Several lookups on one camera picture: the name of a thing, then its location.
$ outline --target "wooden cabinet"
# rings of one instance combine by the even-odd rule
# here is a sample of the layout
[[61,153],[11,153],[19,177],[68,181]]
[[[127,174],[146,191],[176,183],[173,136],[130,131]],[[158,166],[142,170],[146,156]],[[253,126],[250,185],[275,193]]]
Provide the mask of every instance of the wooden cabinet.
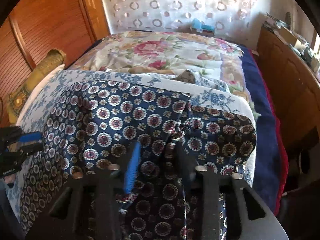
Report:
[[307,64],[264,27],[257,51],[288,150],[312,129],[320,131],[320,83]]

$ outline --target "wooden wardrobe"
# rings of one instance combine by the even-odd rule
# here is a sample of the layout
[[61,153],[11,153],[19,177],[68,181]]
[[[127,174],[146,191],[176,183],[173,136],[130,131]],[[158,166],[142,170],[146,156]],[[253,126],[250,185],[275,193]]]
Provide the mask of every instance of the wooden wardrobe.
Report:
[[[0,98],[16,90],[50,49],[64,51],[69,66],[108,35],[101,0],[20,0],[0,27]],[[7,125],[3,116],[0,127]]]
[[287,44],[264,27],[257,51],[288,154],[314,146],[320,134],[319,81]]

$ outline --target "floral bedspread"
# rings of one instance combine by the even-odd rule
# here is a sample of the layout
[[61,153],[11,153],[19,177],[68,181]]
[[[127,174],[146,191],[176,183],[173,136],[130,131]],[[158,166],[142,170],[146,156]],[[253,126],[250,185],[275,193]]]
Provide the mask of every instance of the floral bedspread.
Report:
[[186,69],[209,80],[222,80],[230,92],[249,103],[259,116],[245,85],[239,46],[190,33],[129,31],[106,37],[70,69],[121,73],[180,75]]
[[[241,114],[250,118],[255,127],[254,117],[247,102],[240,97],[230,93],[212,89],[210,86],[200,86],[196,84],[184,83],[177,80],[160,78],[162,75],[152,74],[128,74],[128,73],[106,73],[101,71],[81,71],[65,70],[54,76],[47,85],[41,90],[36,99],[30,104],[21,127],[25,132],[43,131],[44,124],[55,104],[56,99],[75,82],[89,80],[114,80],[120,82],[130,82],[133,84],[151,86],[159,89],[168,89],[191,94],[190,103],[196,106],[210,107],[218,110],[229,111],[235,114]],[[255,168],[256,150],[250,155],[244,168],[246,181],[252,186],[254,168]],[[6,186],[6,192],[11,207],[20,220],[20,193],[24,186],[25,178],[31,165],[30,159],[27,159],[21,172],[17,173],[14,187],[9,189]]]

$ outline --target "navy patterned fabric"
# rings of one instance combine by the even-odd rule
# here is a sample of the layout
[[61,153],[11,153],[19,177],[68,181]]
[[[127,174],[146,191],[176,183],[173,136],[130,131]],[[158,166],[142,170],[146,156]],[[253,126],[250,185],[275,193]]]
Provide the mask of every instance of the navy patterned fabric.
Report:
[[[190,106],[189,94],[117,81],[71,85],[57,99],[44,127],[44,151],[33,157],[21,194],[21,225],[28,231],[69,174],[94,173],[141,144],[141,161],[131,194],[117,195],[124,238],[198,239],[202,195],[185,193],[170,159],[178,130],[186,154],[216,173],[228,175],[255,147],[247,117]],[[82,234],[94,239],[95,196],[89,192]],[[226,236],[224,195],[220,196],[221,239]]]

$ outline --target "white patterned curtain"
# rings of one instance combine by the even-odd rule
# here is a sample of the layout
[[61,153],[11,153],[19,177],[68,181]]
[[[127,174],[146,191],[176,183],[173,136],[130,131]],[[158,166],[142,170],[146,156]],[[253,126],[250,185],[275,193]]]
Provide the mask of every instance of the white patterned curtain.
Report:
[[194,18],[226,37],[249,27],[257,0],[103,0],[111,33],[128,30],[182,32]]

